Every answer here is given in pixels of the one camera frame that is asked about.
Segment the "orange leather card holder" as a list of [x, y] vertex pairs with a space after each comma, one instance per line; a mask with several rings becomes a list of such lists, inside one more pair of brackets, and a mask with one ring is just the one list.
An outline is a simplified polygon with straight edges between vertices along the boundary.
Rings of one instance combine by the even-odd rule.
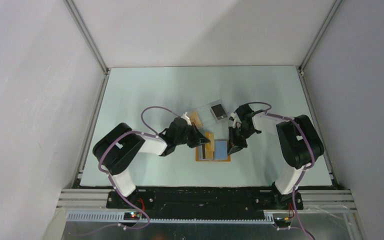
[[215, 135], [211, 132], [205, 132], [204, 135], [210, 142], [195, 148], [195, 161], [230, 162], [231, 157], [228, 155], [228, 140], [215, 139]]

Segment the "clear plastic card tray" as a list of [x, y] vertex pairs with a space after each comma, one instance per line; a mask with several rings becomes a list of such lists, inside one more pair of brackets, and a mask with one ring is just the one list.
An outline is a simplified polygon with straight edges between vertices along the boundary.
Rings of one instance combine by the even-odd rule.
[[225, 108], [223, 101], [221, 99], [218, 99], [216, 101], [210, 102], [208, 104], [205, 104], [187, 111], [192, 124], [195, 125], [198, 130], [208, 129], [209, 127], [216, 124], [220, 124], [221, 122], [229, 118], [229, 112], [225, 108], [227, 112], [227, 118], [220, 121], [216, 121], [211, 111], [211, 106], [216, 104], [222, 104], [223, 107]]

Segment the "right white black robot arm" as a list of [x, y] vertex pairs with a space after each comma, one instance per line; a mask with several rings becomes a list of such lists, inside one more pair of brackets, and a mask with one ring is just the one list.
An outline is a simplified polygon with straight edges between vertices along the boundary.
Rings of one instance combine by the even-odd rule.
[[263, 131], [277, 135], [282, 156], [287, 167], [273, 183], [271, 204], [284, 209], [291, 202], [305, 175], [317, 159], [324, 154], [324, 145], [307, 115], [282, 116], [267, 109], [253, 110], [249, 103], [240, 105], [229, 120], [227, 154], [232, 155], [247, 148], [247, 139]]

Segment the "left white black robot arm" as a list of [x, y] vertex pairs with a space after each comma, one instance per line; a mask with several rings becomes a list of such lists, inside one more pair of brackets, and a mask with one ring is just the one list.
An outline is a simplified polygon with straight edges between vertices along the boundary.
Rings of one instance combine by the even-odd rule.
[[165, 157], [177, 146], [197, 148], [211, 142], [197, 126], [186, 117], [176, 117], [162, 132], [150, 134], [133, 130], [122, 122], [107, 133], [92, 148], [98, 160], [99, 171], [105, 173], [112, 187], [118, 192], [118, 201], [125, 208], [133, 208], [138, 202], [136, 185], [129, 165], [137, 154], [153, 154]]

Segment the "black credit card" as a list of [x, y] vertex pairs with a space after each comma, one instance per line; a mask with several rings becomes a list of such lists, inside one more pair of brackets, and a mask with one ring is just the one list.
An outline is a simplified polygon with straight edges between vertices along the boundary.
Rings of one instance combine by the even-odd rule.
[[222, 121], [228, 116], [224, 106], [221, 103], [211, 106], [210, 109], [216, 121]]

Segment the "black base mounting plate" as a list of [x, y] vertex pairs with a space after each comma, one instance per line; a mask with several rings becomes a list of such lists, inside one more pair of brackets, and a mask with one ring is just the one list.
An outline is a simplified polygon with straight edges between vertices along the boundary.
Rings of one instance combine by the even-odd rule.
[[303, 210], [301, 194], [274, 187], [138, 187], [127, 200], [150, 218], [256, 220], [268, 210]]

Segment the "left controller circuit board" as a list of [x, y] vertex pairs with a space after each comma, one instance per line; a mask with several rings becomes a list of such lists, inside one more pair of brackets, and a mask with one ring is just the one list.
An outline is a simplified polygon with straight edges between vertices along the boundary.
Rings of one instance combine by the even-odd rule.
[[140, 212], [128, 211], [124, 212], [123, 220], [124, 221], [138, 221], [142, 218], [142, 214]]

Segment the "right aluminium frame rail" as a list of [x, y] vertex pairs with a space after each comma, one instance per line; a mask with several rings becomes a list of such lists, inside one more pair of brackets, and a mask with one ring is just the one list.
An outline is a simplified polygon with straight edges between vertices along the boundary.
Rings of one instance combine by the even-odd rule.
[[315, 130], [319, 134], [320, 140], [322, 141], [322, 143], [324, 144], [324, 147], [325, 147], [325, 151], [324, 151], [323, 156], [325, 159], [324, 160], [325, 165], [327, 167], [330, 181], [331, 181], [331, 186], [325, 187], [325, 188], [333, 189], [333, 190], [338, 190], [338, 189], [341, 190], [343, 188], [343, 186], [341, 186], [337, 181], [337, 176], [336, 176], [335, 171], [334, 171], [334, 165], [330, 159], [328, 150], [326, 150], [326, 143], [325, 143], [325, 140], [323, 138], [322, 131], [320, 128], [320, 123], [318, 120], [317, 111], [316, 111], [315, 105], [314, 105], [312, 97], [311, 97], [308, 83], [306, 81], [306, 68], [308, 67], [314, 53], [317, 51], [318, 46], [322, 42], [324, 35], [327, 33], [331, 23], [333, 22], [337, 13], [339, 12], [343, 2], [344, 2], [344, 0], [334, 0], [333, 1], [333, 3], [331, 4], [326, 16], [323, 19], [320, 27], [318, 28], [318, 30], [315, 34], [315, 37], [311, 41], [311, 44], [310, 44], [309, 48], [307, 49], [303, 60], [301, 61], [300, 65], [297, 67], [297, 73], [298, 73], [298, 76], [300, 79], [302, 90], [303, 90], [304, 95], [305, 95], [307, 106], [308, 106], [309, 111], [310, 111], [311, 120], [314, 124]]

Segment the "aluminium frame rail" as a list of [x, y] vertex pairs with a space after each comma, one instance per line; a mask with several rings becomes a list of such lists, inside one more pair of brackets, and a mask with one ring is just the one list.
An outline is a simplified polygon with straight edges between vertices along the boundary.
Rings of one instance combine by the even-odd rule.
[[80, 185], [82, 173], [87, 161], [89, 149], [91, 147], [94, 130], [96, 128], [99, 112], [102, 106], [102, 101], [103, 101], [106, 86], [108, 83], [110, 68], [105, 63], [105, 60], [98, 48], [98, 45], [96, 44], [96, 41], [94, 40], [76, 2], [74, 0], [65, 0], [64, 4], [68, 12], [70, 13], [74, 23], [76, 24], [81, 36], [83, 37], [83, 41], [87, 45], [89, 52], [92, 54], [101, 72], [101, 78], [98, 81], [97, 97], [95, 98], [92, 105], [92, 113], [91, 113], [91, 117], [89, 119], [87, 129], [85, 132], [85, 138], [81, 146], [81, 152], [77, 160], [76, 168], [75, 168], [73, 177], [71, 179], [71, 182], [69, 185], [67, 185], [67, 187], [70, 189], [76, 189]]
[[318, 30], [315, 34], [315, 37], [311, 41], [311, 44], [310, 44], [309, 48], [307, 49], [303, 60], [301, 61], [300, 65], [297, 67], [297, 73], [298, 73], [298, 76], [300, 79], [302, 90], [303, 90], [304, 95], [305, 95], [307, 106], [308, 106], [309, 111], [310, 111], [311, 120], [314, 124], [315, 130], [319, 134], [320, 140], [322, 141], [322, 143], [324, 144], [324, 147], [325, 147], [325, 151], [324, 151], [323, 156], [325, 159], [324, 160], [325, 165], [327, 167], [330, 181], [331, 181], [331, 186], [325, 187], [325, 188], [333, 189], [333, 190], [338, 190], [338, 189], [341, 190], [343, 188], [343, 186], [341, 186], [337, 181], [337, 176], [336, 176], [335, 171], [334, 171], [334, 165], [330, 159], [328, 150], [326, 150], [326, 143], [325, 143], [325, 140], [323, 138], [322, 131], [320, 128], [320, 123], [318, 120], [317, 111], [316, 111], [315, 105], [314, 105], [312, 97], [311, 97], [308, 83], [306, 81], [306, 68], [308, 67], [314, 53], [317, 51], [318, 46], [322, 42], [324, 35], [327, 33], [331, 23], [333, 22], [337, 13], [339, 12], [343, 2], [344, 2], [344, 0], [334, 0], [333, 1], [333, 3], [331, 4], [326, 16], [323, 19], [320, 27], [318, 28]]

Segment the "left aluminium frame rail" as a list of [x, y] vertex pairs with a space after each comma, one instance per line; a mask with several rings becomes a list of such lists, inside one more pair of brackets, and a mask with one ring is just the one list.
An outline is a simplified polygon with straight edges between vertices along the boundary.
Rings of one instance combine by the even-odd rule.
[[99, 112], [102, 106], [102, 101], [103, 101], [106, 86], [108, 83], [110, 68], [105, 63], [105, 60], [98, 48], [98, 45], [96, 44], [96, 41], [94, 40], [76, 2], [74, 0], [65, 0], [64, 4], [68, 12], [70, 13], [74, 23], [76, 24], [81, 36], [83, 37], [83, 41], [87, 45], [89, 52], [92, 54], [101, 72], [101, 78], [98, 81], [97, 97], [95, 98], [92, 105], [92, 113], [91, 113], [91, 117], [89, 119], [87, 129], [85, 132], [85, 138], [81, 146], [81, 152], [77, 160], [76, 168], [75, 168], [73, 177], [71, 179], [71, 182], [69, 185], [67, 185], [67, 187], [70, 189], [76, 189], [80, 185], [82, 173], [87, 161], [89, 149], [91, 147], [94, 130], [96, 128]]

